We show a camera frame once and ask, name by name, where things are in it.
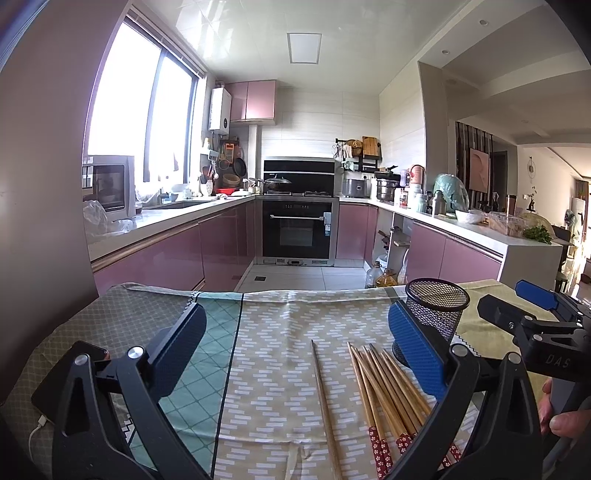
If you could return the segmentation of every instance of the blue gripper pad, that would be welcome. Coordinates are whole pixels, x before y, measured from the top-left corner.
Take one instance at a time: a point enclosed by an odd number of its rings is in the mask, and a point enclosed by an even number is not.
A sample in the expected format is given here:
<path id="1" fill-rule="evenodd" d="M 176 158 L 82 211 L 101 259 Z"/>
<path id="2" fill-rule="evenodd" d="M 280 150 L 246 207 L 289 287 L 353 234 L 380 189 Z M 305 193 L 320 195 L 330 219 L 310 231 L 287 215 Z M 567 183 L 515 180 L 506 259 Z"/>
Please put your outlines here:
<path id="1" fill-rule="evenodd" d="M 392 304 L 388 311 L 390 332 L 423 391 L 440 401 L 447 390 L 443 361 L 417 324 L 418 320 L 400 301 Z"/>
<path id="2" fill-rule="evenodd" d="M 544 310 L 554 310 L 558 306 L 558 301 L 554 293 L 544 288 L 534 285 L 527 280 L 519 280 L 515 285 L 515 293 L 528 302 L 537 305 Z"/>

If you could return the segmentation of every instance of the oven handle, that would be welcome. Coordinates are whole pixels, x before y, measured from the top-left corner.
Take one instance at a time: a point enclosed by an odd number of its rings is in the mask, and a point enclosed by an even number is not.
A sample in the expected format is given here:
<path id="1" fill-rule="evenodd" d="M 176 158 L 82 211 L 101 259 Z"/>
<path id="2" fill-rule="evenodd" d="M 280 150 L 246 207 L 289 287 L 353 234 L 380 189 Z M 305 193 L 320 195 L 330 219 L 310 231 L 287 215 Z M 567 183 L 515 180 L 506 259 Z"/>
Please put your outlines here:
<path id="1" fill-rule="evenodd" d="M 270 218 L 277 218 L 277 219 L 287 219 L 287 220 L 322 220 L 324 221 L 324 217 L 284 217 L 278 215 L 269 215 Z"/>

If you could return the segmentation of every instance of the human hand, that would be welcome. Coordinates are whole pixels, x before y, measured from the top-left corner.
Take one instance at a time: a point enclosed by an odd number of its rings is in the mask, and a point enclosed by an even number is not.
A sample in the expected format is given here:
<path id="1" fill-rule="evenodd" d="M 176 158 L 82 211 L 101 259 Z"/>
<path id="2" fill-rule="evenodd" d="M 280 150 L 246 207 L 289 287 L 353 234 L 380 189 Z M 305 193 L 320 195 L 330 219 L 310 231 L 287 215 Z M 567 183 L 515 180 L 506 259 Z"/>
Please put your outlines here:
<path id="1" fill-rule="evenodd" d="M 554 415 L 550 403 L 552 379 L 549 378 L 542 386 L 544 396 L 538 403 L 538 415 L 540 417 L 540 430 L 542 435 L 552 431 L 558 437 L 578 438 L 587 428 L 591 420 L 591 410 L 568 411 Z"/>

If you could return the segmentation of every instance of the bottle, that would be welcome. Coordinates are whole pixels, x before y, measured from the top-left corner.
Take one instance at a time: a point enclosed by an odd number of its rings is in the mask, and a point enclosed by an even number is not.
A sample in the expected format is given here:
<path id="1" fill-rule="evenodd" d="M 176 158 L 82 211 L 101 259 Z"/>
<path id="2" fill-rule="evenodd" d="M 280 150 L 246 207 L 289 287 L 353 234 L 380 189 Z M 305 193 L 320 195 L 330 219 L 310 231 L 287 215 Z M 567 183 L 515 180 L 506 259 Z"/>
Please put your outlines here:
<path id="1" fill-rule="evenodd" d="M 396 273 L 391 268 L 387 268 L 384 274 L 375 281 L 375 286 L 380 287 L 395 287 L 398 285 Z"/>
<path id="2" fill-rule="evenodd" d="M 382 275 L 380 263 L 375 261 L 372 268 L 368 270 L 365 276 L 365 288 L 375 288 L 375 281 Z"/>

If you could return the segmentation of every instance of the plastic bag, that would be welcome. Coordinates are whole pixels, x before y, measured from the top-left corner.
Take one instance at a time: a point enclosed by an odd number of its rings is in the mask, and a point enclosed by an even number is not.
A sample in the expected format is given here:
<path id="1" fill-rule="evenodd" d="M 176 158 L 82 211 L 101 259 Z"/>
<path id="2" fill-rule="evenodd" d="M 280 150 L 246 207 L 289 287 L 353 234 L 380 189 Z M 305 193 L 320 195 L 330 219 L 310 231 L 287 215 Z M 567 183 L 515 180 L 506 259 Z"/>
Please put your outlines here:
<path id="1" fill-rule="evenodd" d="M 132 220 L 116 220 L 112 222 L 107 218 L 107 213 L 97 200 L 82 202 L 82 215 L 84 216 L 84 230 L 86 243 L 94 244 L 105 238 L 129 232 L 134 223 Z"/>

